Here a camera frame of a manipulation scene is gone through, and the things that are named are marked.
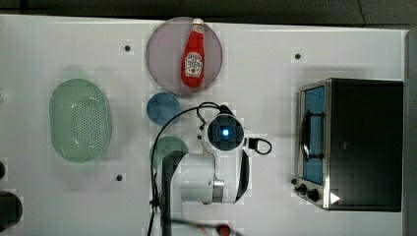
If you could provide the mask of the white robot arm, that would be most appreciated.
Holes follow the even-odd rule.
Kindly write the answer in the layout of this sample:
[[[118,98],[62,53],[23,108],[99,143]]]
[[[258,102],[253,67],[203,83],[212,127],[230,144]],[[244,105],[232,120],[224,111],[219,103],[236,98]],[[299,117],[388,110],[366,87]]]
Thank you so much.
[[[184,218],[183,204],[234,204],[248,189],[249,156],[238,119],[219,113],[203,126],[205,153],[175,150],[159,167],[161,236],[203,236]]]

